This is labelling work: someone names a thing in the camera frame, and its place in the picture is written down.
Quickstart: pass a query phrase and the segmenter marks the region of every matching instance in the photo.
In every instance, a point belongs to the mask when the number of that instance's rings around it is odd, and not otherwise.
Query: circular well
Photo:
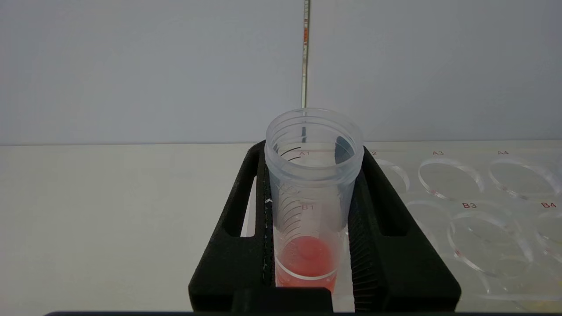
[[[552,172],[520,159],[495,160],[490,163],[488,175],[498,189],[525,200],[562,193],[562,184]]]
[[[445,200],[473,198],[484,192],[484,181],[472,167],[447,158],[424,161],[418,178],[425,190]]]
[[[562,213],[539,215],[535,223],[536,237],[545,254],[562,263]]]
[[[455,255],[469,267],[496,278],[516,278],[533,263],[528,242],[515,221],[483,211],[455,216],[447,230]]]
[[[410,178],[404,169],[387,160],[375,159],[375,161],[396,192],[405,193],[410,189]]]
[[[439,240],[446,240],[446,229],[451,221],[447,210],[437,203],[425,200],[410,201],[406,207],[433,248],[439,252]]]

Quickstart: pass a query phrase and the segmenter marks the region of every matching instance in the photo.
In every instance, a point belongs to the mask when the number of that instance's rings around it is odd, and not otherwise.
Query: gray wall
[[[368,141],[562,138],[562,1],[312,0],[309,104]],[[0,0],[0,145],[255,142],[302,0]]]
[[[0,0],[0,145],[255,142],[300,107],[302,0]]]
[[[562,138],[560,0],[312,0],[309,56],[368,141]]]

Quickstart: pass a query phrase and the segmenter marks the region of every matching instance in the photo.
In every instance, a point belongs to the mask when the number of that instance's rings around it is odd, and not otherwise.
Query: clear plastic tube
[[[360,129],[329,110],[293,110],[269,125],[278,286],[333,289],[362,145]]]

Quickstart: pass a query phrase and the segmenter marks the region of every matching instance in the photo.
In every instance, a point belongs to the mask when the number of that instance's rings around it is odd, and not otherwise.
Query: red liquid
[[[324,276],[335,269],[332,252],[328,245],[311,236],[297,237],[289,242],[278,257],[285,268],[304,277]],[[336,273],[322,279],[304,280],[288,274],[276,264],[277,286],[287,287],[325,287],[334,290]]]

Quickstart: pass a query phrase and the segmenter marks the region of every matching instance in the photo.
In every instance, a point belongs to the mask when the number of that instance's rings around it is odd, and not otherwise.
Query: white countertop
[[[191,310],[250,147],[0,146],[0,315]]]

